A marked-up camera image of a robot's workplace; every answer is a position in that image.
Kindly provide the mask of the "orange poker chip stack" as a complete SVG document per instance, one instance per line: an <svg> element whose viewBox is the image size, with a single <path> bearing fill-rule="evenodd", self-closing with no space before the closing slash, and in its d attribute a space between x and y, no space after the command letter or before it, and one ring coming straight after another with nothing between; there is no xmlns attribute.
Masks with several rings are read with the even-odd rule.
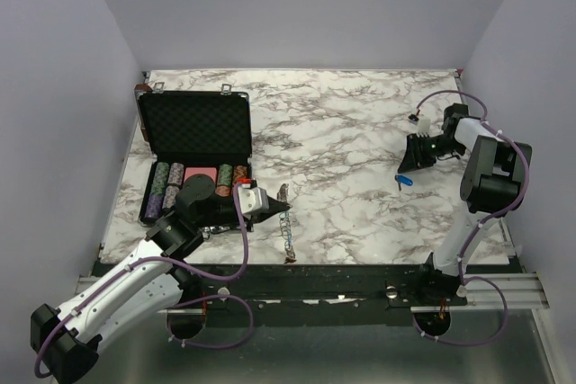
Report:
<svg viewBox="0 0 576 384"><path fill-rule="evenodd" d="M238 182L248 179L248 167L245 165L236 165L233 169L232 185L236 185Z"/></svg>

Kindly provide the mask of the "aluminium rail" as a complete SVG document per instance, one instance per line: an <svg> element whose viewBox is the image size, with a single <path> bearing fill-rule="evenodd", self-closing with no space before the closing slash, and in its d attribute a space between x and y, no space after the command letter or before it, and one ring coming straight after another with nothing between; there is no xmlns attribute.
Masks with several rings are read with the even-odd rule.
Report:
<svg viewBox="0 0 576 384"><path fill-rule="evenodd" d="M460 283L457 293L465 297L466 305L450 306L445 310L537 309L547 305L542 284L533 273L473 274L465 276ZM199 305L203 301L203 298L193 299L189 303L177 301L175 306L160 310L177 309L187 304ZM415 307L411 311L425 313L422 307Z"/></svg>

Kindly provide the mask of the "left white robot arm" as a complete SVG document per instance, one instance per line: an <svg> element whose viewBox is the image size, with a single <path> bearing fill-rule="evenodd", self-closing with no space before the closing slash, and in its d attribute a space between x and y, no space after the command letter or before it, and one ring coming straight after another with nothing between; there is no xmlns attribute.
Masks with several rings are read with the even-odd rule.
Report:
<svg viewBox="0 0 576 384"><path fill-rule="evenodd" d="M216 193L206 174L188 178L175 205L157 220L129 255L85 291L58 307L39 306L31 314L31 348L36 353L34 374L59 383L75 383L95 365L100 349L126 326L162 308L191 307L199 298L203 279L229 282L248 267L244 255L230 275L203 271L185 259L204 241L211 226L238 228L248 247L249 224L257 224L291 208L269 197L247 178L231 194Z"/></svg>

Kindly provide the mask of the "green poker chip stack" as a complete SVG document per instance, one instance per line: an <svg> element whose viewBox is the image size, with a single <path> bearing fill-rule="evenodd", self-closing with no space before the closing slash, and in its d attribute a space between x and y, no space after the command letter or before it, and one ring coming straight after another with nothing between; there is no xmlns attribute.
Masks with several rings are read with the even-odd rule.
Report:
<svg viewBox="0 0 576 384"><path fill-rule="evenodd" d="M231 194L233 180L233 166L222 164L218 169L215 192L221 197L228 197Z"/></svg>

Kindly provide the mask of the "purple poker chip stack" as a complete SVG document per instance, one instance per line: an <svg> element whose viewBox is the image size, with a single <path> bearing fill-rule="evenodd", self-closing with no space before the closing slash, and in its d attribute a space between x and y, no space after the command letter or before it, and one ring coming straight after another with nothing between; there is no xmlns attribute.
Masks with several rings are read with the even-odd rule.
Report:
<svg viewBox="0 0 576 384"><path fill-rule="evenodd" d="M153 165L142 203L140 221L143 224L152 224L174 205L184 180L184 170L181 163L156 162Z"/></svg>

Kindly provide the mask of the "blue tagged key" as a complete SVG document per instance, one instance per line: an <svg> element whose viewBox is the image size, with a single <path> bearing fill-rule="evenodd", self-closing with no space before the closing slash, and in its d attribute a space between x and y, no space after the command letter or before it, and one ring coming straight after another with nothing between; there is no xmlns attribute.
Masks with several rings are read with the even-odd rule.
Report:
<svg viewBox="0 0 576 384"><path fill-rule="evenodd" d="M413 181L409 177L407 177L403 174L396 174L394 176L394 180L395 180L396 184L398 185L398 189L400 191L402 190L402 188L404 186L411 187L414 184Z"/></svg>

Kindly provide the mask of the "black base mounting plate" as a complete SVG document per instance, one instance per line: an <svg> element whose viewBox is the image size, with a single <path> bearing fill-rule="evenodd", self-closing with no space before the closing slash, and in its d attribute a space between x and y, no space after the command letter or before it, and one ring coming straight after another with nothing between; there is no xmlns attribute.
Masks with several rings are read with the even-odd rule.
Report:
<svg viewBox="0 0 576 384"><path fill-rule="evenodd" d="M300 265L251 264L233 281L202 280L192 275L180 302L203 298L199 305L166 308L166 322L178 335L202 327L255 326L408 326L412 309L444 333L449 318L438 313L464 306L460 280L443 276L428 264Z"/></svg>

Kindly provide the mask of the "pink playing card deck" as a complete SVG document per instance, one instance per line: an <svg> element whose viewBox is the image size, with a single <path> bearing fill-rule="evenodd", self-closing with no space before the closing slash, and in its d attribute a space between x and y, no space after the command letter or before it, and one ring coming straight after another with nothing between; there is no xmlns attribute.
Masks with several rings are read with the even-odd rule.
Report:
<svg viewBox="0 0 576 384"><path fill-rule="evenodd" d="M184 181L194 175L206 175L213 181L217 180L218 171L216 167L186 167L184 170Z"/></svg>

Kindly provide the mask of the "black poker chip case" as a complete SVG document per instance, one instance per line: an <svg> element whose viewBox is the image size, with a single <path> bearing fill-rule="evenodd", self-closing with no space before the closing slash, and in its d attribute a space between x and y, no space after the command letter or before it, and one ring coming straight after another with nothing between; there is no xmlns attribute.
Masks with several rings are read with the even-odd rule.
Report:
<svg viewBox="0 0 576 384"><path fill-rule="evenodd" d="M224 85L219 91L154 90L137 85L134 96L140 130L156 162L145 183L138 221L152 226L162 212L149 211L157 164L213 167L251 166L249 95Z"/></svg>

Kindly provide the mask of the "grey blue spiral keyring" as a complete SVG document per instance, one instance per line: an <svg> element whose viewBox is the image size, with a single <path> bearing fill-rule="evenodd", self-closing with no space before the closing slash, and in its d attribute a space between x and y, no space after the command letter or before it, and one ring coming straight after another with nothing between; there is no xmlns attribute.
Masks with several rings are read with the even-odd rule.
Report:
<svg viewBox="0 0 576 384"><path fill-rule="evenodd" d="M277 193L277 200L287 203L289 194L289 184L283 183ZM285 210L279 214L279 226L283 238L283 247L285 252L285 263L295 263L296 253L293 248L293 236L290 220L290 212Z"/></svg>

